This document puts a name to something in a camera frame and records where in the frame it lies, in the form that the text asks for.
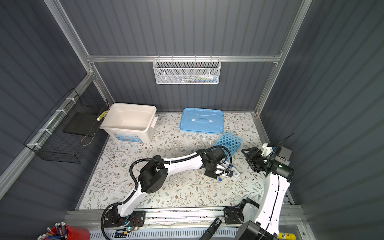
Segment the blue test tube rack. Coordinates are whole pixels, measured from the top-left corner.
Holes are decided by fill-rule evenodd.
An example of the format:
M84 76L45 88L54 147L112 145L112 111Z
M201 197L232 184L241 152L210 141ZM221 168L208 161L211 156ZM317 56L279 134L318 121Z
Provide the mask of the blue test tube rack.
M215 143L215 146L223 146L227 148L233 157L240 148L243 140L235 134L226 131Z

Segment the small white tube rack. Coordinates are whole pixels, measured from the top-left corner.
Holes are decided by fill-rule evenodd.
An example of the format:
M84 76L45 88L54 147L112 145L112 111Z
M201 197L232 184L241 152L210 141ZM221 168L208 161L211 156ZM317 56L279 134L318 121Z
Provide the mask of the small white tube rack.
M229 167L228 171L224 173L226 178L231 178L234 181L240 179L240 172L233 165L230 165L228 162L224 162L221 164L221 166L224 168L224 170Z

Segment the white plastic storage bin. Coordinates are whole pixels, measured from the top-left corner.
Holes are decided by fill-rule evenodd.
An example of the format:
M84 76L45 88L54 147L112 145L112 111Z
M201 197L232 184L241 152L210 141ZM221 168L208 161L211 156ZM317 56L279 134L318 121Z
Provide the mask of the white plastic storage bin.
M148 144L157 127L156 112L155 106L114 103L100 129L116 141Z

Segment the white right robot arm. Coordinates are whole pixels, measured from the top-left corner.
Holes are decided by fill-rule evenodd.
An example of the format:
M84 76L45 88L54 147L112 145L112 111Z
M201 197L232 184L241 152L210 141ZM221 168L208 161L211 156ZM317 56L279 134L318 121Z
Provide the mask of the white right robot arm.
M260 203L246 198L233 208L224 208L225 222L241 223L236 240L277 240L284 197L294 177L289 166L293 150L282 144L263 144L261 149L242 149L242 153L254 172L265 175L264 193Z

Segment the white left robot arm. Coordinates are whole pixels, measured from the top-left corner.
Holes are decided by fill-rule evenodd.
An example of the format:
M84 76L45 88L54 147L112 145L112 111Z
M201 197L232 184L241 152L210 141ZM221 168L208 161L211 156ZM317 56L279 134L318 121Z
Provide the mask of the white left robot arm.
M160 155L134 161L129 174L135 184L130 193L118 203L105 208L101 218L101 232L106 240L110 237L105 232L107 213L112 214L111 224L117 225L121 218L127 218L140 227L139 220L132 214L134 209L149 194L162 188L165 180L175 174L189 170L205 169L204 175L213 179L218 177L239 178L240 173L233 167L233 158L224 146L213 146L206 150L197 150L190 155L172 159L163 159Z

